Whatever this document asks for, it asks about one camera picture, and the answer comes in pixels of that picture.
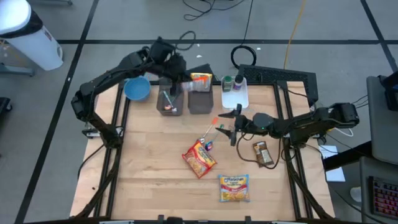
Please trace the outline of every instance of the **white dish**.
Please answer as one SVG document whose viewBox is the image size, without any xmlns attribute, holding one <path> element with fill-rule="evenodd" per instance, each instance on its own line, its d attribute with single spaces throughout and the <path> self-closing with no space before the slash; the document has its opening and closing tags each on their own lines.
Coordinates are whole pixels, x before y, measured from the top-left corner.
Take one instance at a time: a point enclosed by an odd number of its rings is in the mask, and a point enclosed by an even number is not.
<svg viewBox="0 0 398 224">
<path fill-rule="evenodd" d="M 242 109 L 245 109 L 249 106 L 249 97 L 248 97 L 248 83 L 246 78 L 243 78 L 242 87 L 239 91 L 233 90 L 233 86 L 231 87 L 231 91 L 223 92 L 222 91 L 222 83 L 224 81 L 224 77 L 221 79 L 221 101 L 223 104 L 223 108 L 233 110 L 236 109 L 236 105 L 238 103 L 242 104 Z"/>
</svg>

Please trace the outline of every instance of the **black keyboard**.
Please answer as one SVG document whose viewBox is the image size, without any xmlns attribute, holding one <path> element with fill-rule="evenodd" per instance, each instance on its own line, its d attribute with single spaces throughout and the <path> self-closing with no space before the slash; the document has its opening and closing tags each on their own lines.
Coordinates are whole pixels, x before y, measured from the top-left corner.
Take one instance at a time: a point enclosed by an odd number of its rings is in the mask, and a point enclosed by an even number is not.
<svg viewBox="0 0 398 224">
<path fill-rule="evenodd" d="M 398 220 L 398 183 L 369 177 L 371 212 Z"/>
<path fill-rule="evenodd" d="M 243 75 L 248 82 L 275 83 L 277 80 L 301 81 L 304 83 L 310 106 L 318 101 L 317 76 L 315 73 L 240 65 L 238 74 Z"/>
</svg>

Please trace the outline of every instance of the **orange snack packet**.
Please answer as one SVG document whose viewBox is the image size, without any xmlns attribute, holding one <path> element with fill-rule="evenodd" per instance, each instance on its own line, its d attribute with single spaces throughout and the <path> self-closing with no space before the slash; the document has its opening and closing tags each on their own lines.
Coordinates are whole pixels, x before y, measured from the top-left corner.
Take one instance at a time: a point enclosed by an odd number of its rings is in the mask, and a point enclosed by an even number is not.
<svg viewBox="0 0 398 224">
<path fill-rule="evenodd" d="M 217 164 L 199 141 L 197 141 L 186 154 L 182 154 L 182 158 L 189 164 L 199 179 Z"/>
</svg>

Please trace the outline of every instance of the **blue bowl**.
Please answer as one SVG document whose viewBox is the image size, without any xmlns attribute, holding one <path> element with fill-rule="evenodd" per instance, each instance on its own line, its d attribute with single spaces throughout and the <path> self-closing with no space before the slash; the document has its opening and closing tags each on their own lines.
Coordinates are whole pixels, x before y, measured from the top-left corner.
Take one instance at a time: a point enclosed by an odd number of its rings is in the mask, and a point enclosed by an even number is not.
<svg viewBox="0 0 398 224">
<path fill-rule="evenodd" d="M 145 101 L 150 93 L 150 83 L 147 78 L 137 77 L 128 80 L 124 84 L 124 94 L 134 101 Z"/>
</svg>

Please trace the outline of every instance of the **white paper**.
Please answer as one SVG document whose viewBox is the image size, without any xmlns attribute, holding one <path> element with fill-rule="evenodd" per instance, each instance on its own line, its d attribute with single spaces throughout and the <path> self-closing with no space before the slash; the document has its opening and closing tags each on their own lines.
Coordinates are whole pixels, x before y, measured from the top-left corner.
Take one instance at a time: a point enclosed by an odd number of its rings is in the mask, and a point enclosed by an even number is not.
<svg viewBox="0 0 398 224">
<path fill-rule="evenodd" d="M 322 153 L 323 159 L 328 157 L 334 156 L 337 154 L 337 147 L 336 146 L 319 146 L 319 150 Z M 344 178 L 343 168 L 339 167 L 334 170 L 329 170 L 326 172 L 326 180 L 330 182 L 345 182 L 346 179 Z"/>
</svg>

